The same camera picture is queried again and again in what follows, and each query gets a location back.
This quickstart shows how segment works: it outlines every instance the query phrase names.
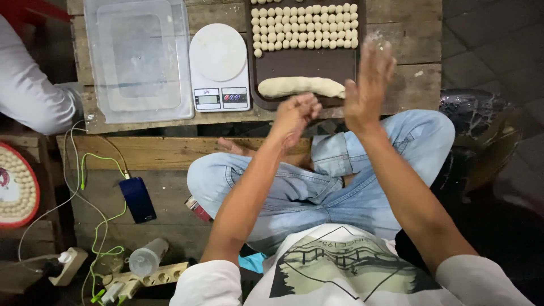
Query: white t-shirt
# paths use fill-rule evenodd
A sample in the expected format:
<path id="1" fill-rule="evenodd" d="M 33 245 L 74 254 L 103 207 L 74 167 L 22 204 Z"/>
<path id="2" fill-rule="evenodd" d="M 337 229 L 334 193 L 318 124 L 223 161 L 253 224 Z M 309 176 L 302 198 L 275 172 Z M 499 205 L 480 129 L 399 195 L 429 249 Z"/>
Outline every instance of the white t-shirt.
<path id="1" fill-rule="evenodd" d="M 226 260 L 194 265 L 170 306 L 241 305 L 239 268 Z M 350 225 L 322 224 L 287 236 L 264 263 L 244 305 L 533 305 L 493 261 L 458 255 L 436 280 L 399 258 L 385 240 Z"/>

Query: clear plastic container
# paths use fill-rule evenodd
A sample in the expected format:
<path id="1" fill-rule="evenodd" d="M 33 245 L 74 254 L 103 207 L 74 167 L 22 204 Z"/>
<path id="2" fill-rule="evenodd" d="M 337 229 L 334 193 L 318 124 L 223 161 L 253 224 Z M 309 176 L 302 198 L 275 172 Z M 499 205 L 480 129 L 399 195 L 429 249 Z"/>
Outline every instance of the clear plastic container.
<path id="1" fill-rule="evenodd" d="M 159 269 L 160 261 L 168 251 L 168 242 L 157 238 L 132 252 L 128 258 L 128 266 L 131 272 L 139 277 L 150 276 Z"/>
<path id="2" fill-rule="evenodd" d="M 98 107 L 106 123 L 194 116 L 182 0 L 85 0 Z"/>

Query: plastic bottle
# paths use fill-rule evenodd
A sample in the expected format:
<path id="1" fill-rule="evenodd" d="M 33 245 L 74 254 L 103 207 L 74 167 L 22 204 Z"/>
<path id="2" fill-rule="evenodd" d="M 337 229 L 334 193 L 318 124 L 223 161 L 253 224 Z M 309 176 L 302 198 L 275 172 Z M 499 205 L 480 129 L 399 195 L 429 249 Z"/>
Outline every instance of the plastic bottle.
<path id="1" fill-rule="evenodd" d="M 131 272 L 139 277 L 150 276 L 159 269 L 159 263 L 168 250 L 168 242 L 157 238 L 132 252 L 128 259 Z"/>

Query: person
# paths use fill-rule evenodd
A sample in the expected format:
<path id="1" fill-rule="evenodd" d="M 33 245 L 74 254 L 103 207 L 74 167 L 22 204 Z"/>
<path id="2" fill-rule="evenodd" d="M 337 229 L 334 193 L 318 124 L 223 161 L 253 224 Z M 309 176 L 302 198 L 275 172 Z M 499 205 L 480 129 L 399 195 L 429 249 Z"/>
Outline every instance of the person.
<path id="1" fill-rule="evenodd" d="M 0 117 L 4 114 L 45 135 L 62 133 L 82 113 L 82 90 L 77 82 L 51 84 L 0 15 Z"/>
<path id="2" fill-rule="evenodd" d="M 270 256 L 245 305 L 532 305 L 429 190 L 453 143 L 452 123 L 426 110 L 379 121 L 395 63 L 391 44 L 364 41 L 357 84 L 345 83 L 350 132 L 314 138 L 303 163 L 312 171 L 282 162 L 321 110 L 312 94 L 279 106 L 257 151 L 222 140 L 246 156 L 216 153 L 191 165 L 189 189 L 215 221 L 171 306 L 240 305 L 245 242 Z M 430 275 L 396 255 L 390 240 L 400 228 Z"/>

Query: digital kitchen scale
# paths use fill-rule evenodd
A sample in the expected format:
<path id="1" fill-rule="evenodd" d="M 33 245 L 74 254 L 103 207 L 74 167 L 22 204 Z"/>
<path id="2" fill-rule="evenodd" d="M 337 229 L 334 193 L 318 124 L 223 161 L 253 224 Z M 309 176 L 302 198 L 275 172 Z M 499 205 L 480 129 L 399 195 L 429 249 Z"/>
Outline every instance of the digital kitchen scale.
<path id="1" fill-rule="evenodd" d="M 247 111 L 248 51 L 235 29 L 213 23 L 196 32 L 189 48 L 197 112 Z"/>

